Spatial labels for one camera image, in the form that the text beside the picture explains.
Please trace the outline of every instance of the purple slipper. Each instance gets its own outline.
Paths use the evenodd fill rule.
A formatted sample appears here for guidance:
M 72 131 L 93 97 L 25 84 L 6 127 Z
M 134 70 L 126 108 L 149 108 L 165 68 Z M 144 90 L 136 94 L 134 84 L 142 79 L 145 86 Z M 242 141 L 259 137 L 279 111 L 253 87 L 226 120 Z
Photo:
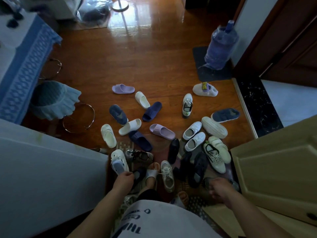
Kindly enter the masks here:
M 115 94 L 131 94 L 134 93 L 134 87 L 125 86 L 124 84 L 117 84 L 112 86 L 112 91 Z
M 142 116 L 143 121 L 150 122 L 155 118 L 157 113 L 161 110 L 162 103 L 161 102 L 155 102 L 151 107 L 149 107 L 144 115 Z
M 139 145 L 140 148 L 146 152 L 150 152 L 153 149 L 152 144 L 139 131 L 131 131 L 129 133 L 129 138 L 133 143 Z
M 163 138 L 166 138 L 168 140 L 175 139 L 175 133 L 160 124 L 152 124 L 150 126 L 150 131 L 151 133 L 162 136 Z

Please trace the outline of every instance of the person's left hand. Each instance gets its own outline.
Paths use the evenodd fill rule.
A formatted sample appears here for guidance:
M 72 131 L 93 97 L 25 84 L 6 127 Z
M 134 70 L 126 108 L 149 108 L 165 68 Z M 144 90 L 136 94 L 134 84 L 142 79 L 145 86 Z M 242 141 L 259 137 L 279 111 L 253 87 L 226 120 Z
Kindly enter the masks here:
M 134 175 L 132 172 L 121 173 L 113 184 L 113 190 L 116 190 L 121 195 L 126 196 L 132 189 L 134 183 Z

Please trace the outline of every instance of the white tile floor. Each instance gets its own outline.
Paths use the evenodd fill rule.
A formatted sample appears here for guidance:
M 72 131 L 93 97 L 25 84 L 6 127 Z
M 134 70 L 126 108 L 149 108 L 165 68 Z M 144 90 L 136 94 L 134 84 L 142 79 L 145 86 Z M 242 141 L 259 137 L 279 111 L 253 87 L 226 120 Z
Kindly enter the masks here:
M 262 80 L 284 127 L 317 115 L 317 88 Z

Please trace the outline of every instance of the white t-shirt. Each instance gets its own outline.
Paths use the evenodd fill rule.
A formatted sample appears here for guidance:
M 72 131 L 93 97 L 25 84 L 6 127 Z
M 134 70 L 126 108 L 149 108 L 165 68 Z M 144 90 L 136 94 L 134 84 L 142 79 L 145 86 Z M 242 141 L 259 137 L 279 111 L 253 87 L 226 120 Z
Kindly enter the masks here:
M 112 238 L 221 238 L 204 220 L 176 205 L 139 200 L 124 213 Z

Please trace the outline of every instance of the cabinet knob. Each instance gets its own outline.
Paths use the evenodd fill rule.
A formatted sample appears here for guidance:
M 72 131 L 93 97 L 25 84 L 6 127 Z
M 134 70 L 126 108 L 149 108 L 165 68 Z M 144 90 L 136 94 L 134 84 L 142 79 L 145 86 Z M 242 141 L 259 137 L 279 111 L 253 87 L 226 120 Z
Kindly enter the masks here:
M 313 213 L 307 213 L 306 214 L 308 218 L 312 219 L 312 220 L 317 220 L 317 216 Z

